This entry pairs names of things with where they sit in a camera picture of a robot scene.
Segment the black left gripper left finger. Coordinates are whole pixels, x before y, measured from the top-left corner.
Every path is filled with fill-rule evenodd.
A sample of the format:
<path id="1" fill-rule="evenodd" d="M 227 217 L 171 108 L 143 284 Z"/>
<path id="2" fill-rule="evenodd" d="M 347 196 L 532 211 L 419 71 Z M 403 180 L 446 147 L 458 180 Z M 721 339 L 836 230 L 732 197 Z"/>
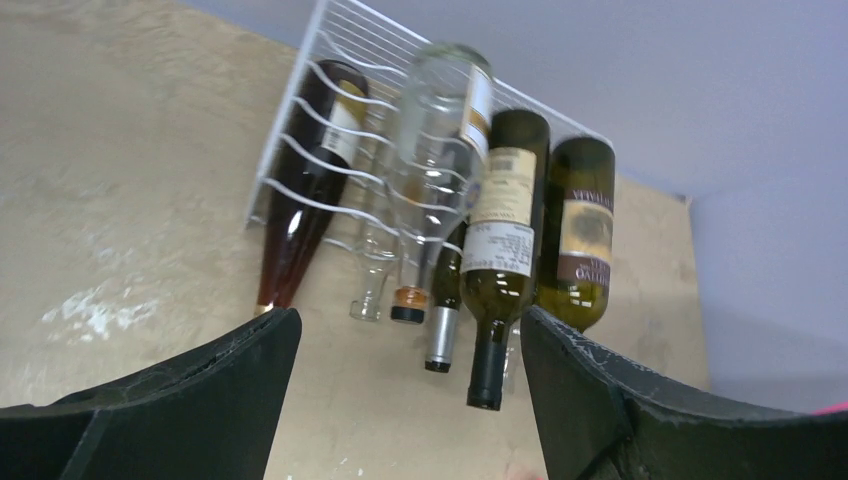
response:
<path id="1" fill-rule="evenodd" d="M 51 404 L 1 412 L 5 479 L 260 479 L 302 334 L 276 308 Z"/>

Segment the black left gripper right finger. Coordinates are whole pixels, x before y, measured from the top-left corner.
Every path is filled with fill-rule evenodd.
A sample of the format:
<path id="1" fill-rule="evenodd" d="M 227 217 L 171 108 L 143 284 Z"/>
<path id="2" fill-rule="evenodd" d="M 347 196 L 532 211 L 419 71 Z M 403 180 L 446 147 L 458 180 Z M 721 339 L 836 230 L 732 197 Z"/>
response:
<path id="1" fill-rule="evenodd" d="M 847 415 L 717 396 L 587 338 L 540 307 L 521 343 L 552 479 L 843 479 Z"/>

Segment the green bottle brown label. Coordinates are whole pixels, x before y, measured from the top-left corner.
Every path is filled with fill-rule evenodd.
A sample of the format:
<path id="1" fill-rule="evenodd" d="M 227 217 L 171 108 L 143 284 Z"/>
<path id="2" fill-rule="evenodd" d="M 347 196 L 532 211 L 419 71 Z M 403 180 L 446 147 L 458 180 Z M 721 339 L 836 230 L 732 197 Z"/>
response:
<path id="1" fill-rule="evenodd" d="M 572 137 L 552 151 L 536 304 L 584 332 L 610 297 L 615 153 L 596 137 Z"/>

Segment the green bottle cream label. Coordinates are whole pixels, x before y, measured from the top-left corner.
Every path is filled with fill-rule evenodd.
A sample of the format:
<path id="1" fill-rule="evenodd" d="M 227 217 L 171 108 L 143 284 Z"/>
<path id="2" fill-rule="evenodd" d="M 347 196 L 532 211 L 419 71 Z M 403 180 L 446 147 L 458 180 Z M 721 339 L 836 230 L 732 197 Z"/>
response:
<path id="1" fill-rule="evenodd" d="M 493 117 L 489 146 L 460 287 L 476 321 L 466 403 L 499 410 L 511 326 L 535 294 L 550 126 L 531 110 L 502 110 Z"/>

